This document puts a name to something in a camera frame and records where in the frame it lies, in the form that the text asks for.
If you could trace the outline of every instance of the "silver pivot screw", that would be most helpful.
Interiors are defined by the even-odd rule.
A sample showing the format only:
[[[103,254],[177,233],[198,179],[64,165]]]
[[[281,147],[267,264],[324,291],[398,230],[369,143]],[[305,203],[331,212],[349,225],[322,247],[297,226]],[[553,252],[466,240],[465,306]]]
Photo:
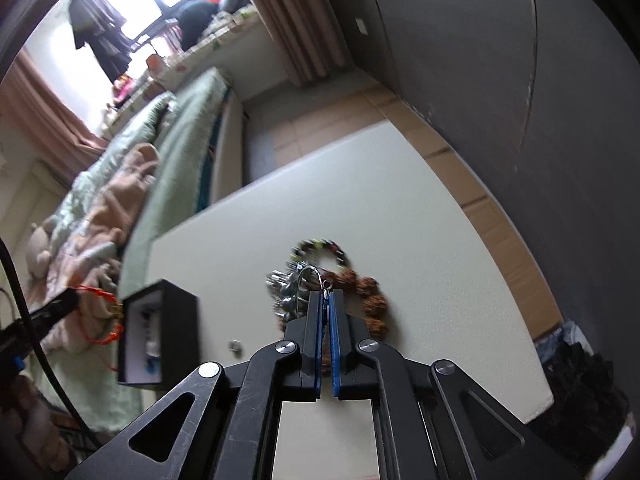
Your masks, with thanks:
[[[198,367],[198,373],[201,377],[212,378],[220,373],[218,363],[203,363]]]
[[[293,341],[278,341],[276,343],[276,352],[280,354],[290,354],[296,349],[296,344]]]
[[[440,361],[436,361],[436,371],[440,375],[451,375],[456,371],[456,365],[453,364],[448,359],[441,359]]]
[[[363,339],[358,343],[358,348],[363,352],[375,352],[380,348],[380,343],[373,339]]]

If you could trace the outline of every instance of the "green blanket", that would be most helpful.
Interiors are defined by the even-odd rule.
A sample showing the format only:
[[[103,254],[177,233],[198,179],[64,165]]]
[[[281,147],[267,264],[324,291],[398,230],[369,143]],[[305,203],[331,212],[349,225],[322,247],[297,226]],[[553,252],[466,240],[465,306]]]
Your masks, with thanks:
[[[119,288],[121,298],[145,284],[148,254],[153,241],[196,211],[200,171],[227,86],[217,69],[203,73],[176,93],[178,105],[172,109],[177,111],[177,117],[172,116],[174,122],[171,127],[163,128],[164,123],[159,125],[159,135],[154,142],[160,155],[156,185],[148,196],[124,254]],[[164,94],[165,98],[169,96],[173,98],[170,92]],[[155,111],[149,104],[131,123],[142,127],[148,124],[143,116]],[[62,387],[82,418],[95,431],[120,431],[143,411],[141,391],[120,386],[116,374],[105,364],[116,362],[116,349],[116,345],[107,348],[93,345],[79,354],[60,349],[48,355]],[[30,373],[38,389],[51,404],[63,408],[36,359],[31,361]]]
[[[158,135],[166,133],[177,113],[175,96],[171,92],[159,95],[113,137],[105,152],[90,168],[76,177],[71,190],[52,216],[56,225],[49,247],[52,256],[58,253],[71,231],[91,209],[96,194],[111,180],[129,150],[140,142],[153,142]]]
[[[177,92],[180,114],[154,142],[160,159],[156,184],[127,243],[118,284],[120,298],[145,286],[156,238],[196,212],[202,165],[227,86],[218,69],[211,68]]]

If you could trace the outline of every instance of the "pink curtain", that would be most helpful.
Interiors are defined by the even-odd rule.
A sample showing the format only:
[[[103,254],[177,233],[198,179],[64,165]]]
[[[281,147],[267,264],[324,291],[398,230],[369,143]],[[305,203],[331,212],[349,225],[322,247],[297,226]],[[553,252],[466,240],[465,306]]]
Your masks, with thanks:
[[[0,84],[0,114],[24,133],[40,158],[67,182],[95,162],[109,143],[92,134],[60,101],[25,52],[18,54]]]
[[[289,78],[303,86],[349,63],[328,0],[252,0],[278,47]]]

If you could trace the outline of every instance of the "stuffed toy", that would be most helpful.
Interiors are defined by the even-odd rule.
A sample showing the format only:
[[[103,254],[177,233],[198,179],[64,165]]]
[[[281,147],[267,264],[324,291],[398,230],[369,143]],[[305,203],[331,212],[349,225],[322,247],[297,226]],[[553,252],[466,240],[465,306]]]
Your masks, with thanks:
[[[49,252],[49,239],[56,221],[53,217],[47,218],[40,227],[31,225],[31,238],[27,242],[26,259],[27,270],[34,280],[42,280],[46,277],[51,263]]]

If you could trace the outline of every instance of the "open jewelry box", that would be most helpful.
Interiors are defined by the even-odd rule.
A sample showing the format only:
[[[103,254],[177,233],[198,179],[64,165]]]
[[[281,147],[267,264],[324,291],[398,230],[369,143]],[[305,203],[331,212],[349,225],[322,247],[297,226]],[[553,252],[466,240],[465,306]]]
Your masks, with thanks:
[[[198,298],[160,280],[126,298],[118,382],[170,390],[200,364]]]

